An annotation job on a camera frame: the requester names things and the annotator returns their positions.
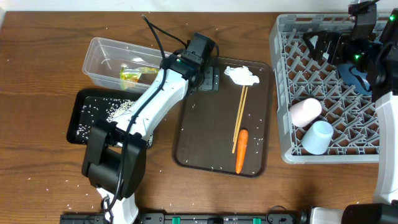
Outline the large dark blue plate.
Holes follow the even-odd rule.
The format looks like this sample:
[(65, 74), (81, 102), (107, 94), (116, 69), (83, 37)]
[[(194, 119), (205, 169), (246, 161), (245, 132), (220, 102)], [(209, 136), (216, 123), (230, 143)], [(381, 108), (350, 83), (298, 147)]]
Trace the large dark blue plate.
[(343, 79), (343, 83), (348, 86), (354, 86), (355, 92), (366, 96), (372, 95), (372, 88), (366, 79), (367, 73), (358, 71), (351, 63), (338, 65), (337, 71)]

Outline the white napkin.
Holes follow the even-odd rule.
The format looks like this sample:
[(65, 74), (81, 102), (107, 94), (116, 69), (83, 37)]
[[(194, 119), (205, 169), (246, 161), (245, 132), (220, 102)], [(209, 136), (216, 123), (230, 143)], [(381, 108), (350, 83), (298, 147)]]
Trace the white napkin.
[(236, 68), (227, 66), (224, 74), (229, 76), (237, 85), (252, 86), (255, 83), (260, 83), (259, 77), (254, 75), (247, 66)]

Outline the pink cup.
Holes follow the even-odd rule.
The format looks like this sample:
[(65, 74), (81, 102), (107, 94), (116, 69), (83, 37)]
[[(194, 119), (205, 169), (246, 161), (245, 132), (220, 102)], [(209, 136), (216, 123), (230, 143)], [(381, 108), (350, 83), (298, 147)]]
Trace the pink cup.
[(307, 98), (292, 105), (289, 109), (292, 124), (296, 127), (304, 127), (310, 124), (322, 112), (321, 103), (315, 98)]

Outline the orange carrot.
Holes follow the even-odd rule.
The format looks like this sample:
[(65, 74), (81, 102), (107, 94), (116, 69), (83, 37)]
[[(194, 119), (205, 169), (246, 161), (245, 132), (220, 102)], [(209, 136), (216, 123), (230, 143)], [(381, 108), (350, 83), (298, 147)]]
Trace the orange carrot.
[(246, 149), (248, 144), (249, 132), (246, 129), (240, 130), (238, 134), (237, 156), (236, 156), (236, 173), (240, 174), (243, 169)]

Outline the yellow green snack wrapper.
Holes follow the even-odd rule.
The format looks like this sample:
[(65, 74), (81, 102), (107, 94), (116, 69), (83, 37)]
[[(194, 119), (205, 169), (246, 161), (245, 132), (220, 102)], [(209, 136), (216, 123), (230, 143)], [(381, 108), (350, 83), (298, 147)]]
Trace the yellow green snack wrapper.
[(151, 85), (156, 79), (158, 72), (158, 68), (123, 67), (119, 73), (119, 77), (121, 79), (121, 89), (127, 90), (128, 88), (141, 87), (142, 85)]

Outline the light blue cup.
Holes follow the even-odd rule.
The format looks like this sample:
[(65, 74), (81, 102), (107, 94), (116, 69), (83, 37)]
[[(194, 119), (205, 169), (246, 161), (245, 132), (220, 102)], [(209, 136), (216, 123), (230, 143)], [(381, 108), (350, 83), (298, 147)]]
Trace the light blue cup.
[(316, 121), (302, 138), (302, 146), (313, 155), (322, 155), (327, 151), (333, 133), (334, 129), (330, 123)]

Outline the white rice pile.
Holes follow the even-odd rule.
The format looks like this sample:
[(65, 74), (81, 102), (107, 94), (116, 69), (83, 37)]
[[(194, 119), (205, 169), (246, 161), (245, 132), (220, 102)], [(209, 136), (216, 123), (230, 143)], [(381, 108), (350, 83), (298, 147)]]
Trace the white rice pile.
[(114, 118), (122, 115), (134, 104), (131, 100), (122, 100), (116, 98), (102, 98), (89, 96), (78, 109), (78, 122), (75, 131), (75, 141), (78, 144), (86, 144), (92, 125), (97, 120), (106, 120), (112, 122)]

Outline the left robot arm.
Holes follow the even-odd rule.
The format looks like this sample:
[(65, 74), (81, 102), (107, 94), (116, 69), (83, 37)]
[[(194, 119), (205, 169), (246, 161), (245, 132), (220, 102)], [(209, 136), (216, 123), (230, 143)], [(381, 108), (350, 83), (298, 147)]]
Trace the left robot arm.
[(203, 84), (213, 60), (210, 50), (188, 50), (163, 58), (150, 87), (123, 114), (94, 123), (82, 174), (102, 196), (108, 223), (134, 223), (134, 192), (146, 170), (147, 141), (162, 118), (186, 94)]

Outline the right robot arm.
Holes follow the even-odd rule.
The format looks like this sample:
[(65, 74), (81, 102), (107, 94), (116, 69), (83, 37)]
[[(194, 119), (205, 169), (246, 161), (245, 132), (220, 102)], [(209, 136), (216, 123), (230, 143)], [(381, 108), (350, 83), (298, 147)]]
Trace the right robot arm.
[(366, 73), (379, 123), (379, 171), (372, 203), (345, 209), (314, 207), (304, 223), (397, 223), (397, 9), (393, 9), (378, 41), (369, 39), (377, 21), (372, 2), (352, 4), (350, 32), (306, 32), (303, 40), (313, 59), (327, 53), (328, 63), (352, 63)]

